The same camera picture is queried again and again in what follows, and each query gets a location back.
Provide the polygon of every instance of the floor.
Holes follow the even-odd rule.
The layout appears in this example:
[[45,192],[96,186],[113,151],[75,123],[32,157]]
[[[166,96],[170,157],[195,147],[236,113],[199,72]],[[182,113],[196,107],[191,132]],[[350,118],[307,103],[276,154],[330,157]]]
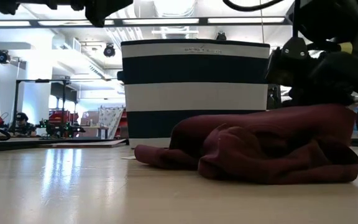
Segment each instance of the floor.
[[358,223],[358,179],[218,182],[121,159],[132,153],[127,147],[0,152],[0,224]]

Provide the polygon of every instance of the maroon cloth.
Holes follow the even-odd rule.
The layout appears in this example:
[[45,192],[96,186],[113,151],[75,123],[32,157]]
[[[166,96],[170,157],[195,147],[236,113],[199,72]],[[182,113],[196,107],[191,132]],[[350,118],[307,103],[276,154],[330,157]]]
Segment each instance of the maroon cloth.
[[341,105],[196,116],[177,124],[169,149],[140,145],[135,156],[164,169],[198,170],[209,179],[350,182],[358,175],[358,156],[349,148],[355,117]]

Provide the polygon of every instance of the black spotlight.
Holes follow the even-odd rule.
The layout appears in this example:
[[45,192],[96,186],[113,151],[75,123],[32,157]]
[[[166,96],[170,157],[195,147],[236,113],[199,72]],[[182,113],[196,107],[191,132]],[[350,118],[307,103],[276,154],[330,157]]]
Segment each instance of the black spotlight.
[[0,50],[0,63],[9,64],[11,62],[11,56],[8,54],[8,50]]
[[103,53],[104,56],[106,57],[114,57],[116,54],[116,50],[114,49],[114,44],[107,44]]
[[227,40],[225,33],[222,31],[219,31],[218,35],[216,36],[216,40]]

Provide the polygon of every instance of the navy and white striped basket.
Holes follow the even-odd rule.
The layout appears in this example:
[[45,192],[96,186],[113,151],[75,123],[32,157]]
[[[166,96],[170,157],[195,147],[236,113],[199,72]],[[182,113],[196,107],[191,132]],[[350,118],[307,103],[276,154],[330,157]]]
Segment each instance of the navy and white striped basket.
[[156,39],[121,45],[131,147],[168,147],[173,127],[192,116],[266,110],[268,44]]

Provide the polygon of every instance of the window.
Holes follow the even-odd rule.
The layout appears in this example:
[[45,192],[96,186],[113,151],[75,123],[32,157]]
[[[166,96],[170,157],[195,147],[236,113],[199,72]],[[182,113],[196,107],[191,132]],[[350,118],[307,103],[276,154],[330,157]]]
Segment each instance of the window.
[[[63,100],[59,99],[59,109],[63,107]],[[65,102],[65,110],[70,111],[71,113],[74,113],[75,111],[75,103],[69,100],[66,100]]]
[[57,107],[57,97],[49,96],[49,109],[55,109]]

